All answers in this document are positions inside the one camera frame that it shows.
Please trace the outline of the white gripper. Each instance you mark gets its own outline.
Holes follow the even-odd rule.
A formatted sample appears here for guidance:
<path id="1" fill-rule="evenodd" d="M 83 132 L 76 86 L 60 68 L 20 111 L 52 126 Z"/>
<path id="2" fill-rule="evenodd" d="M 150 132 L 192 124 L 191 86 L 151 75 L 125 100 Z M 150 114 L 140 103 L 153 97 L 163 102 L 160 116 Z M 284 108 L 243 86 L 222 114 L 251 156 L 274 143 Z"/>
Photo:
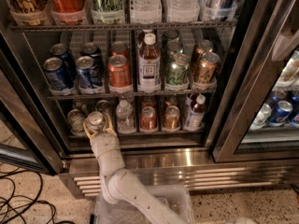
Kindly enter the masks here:
<path id="1" fill-rule="evenodd" d="M 121 154 L 121 148 L 117 134 L 114 131 L 111 117 L 105 113 L 105 128 L 103 133 L 91 130 L 87 122 L 83 122 L 83 128 L 87 137 L 91 140 L 91 147 L 100 167 L 100 176 L 109 177 L 125 167 Z"/>

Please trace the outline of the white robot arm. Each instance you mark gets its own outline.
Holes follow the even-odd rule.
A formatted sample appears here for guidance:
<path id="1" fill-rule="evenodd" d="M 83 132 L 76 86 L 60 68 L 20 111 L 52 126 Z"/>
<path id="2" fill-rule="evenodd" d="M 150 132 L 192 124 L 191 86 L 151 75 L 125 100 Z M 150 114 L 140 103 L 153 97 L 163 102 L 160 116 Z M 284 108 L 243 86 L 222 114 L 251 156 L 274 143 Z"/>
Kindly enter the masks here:
<path id="1" fill-rule="evenodd" d="M 188 224 L 183 218 L 154 197 L 138 177 L 126 168 L 119 138 L 112 128 L 111 118 L 92 112 L 82 123 L 99 164 L 101 189 L 110 204 L 126 201 L 137 208 L 151 224 Z"/>

